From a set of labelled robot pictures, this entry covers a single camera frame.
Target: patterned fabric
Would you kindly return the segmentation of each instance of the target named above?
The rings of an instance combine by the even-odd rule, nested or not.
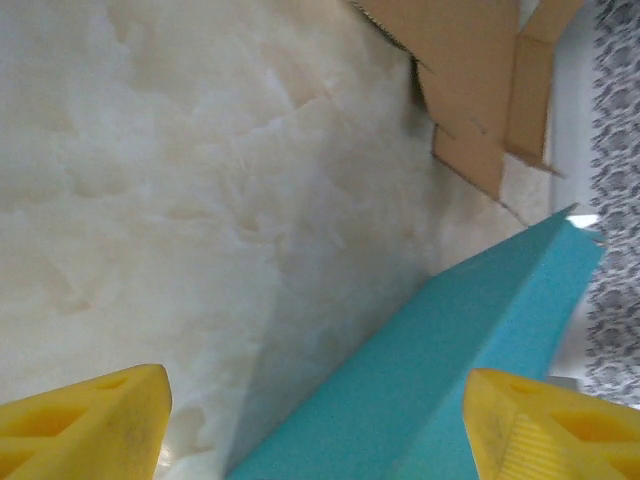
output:
[[[609,251],[589,290],[584,390],[640,407],[640,2],[596,4],[592,206]]]

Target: yellow plastic piece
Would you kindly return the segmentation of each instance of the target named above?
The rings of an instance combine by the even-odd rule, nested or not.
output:
[[[151,479],[170,411],[161,365],[2,405],[0,479]]]
[[[640,479],[640,412],[522,377],[471,372],[464,419],[480,480]]]

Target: teal foam board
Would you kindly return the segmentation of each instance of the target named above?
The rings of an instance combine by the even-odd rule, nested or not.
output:
[[[544,378],[602,255],[567,213],[427,282],[228,478],[477,478],[469,370]]]

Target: white fibrous surface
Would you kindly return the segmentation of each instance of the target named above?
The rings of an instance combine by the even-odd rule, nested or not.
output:
[[[162,363],[158,478],[222,478],[522,228],[345,1],[9,0],[0,32],[0,402]]]

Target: cardboard box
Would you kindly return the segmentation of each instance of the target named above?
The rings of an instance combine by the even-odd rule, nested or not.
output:
[[[522,30],[519,0],[354,3],[417,59],[436,157],[496,200],[505,152],[553,171],[544,153],[554,49],[584,0],[540,0]]]

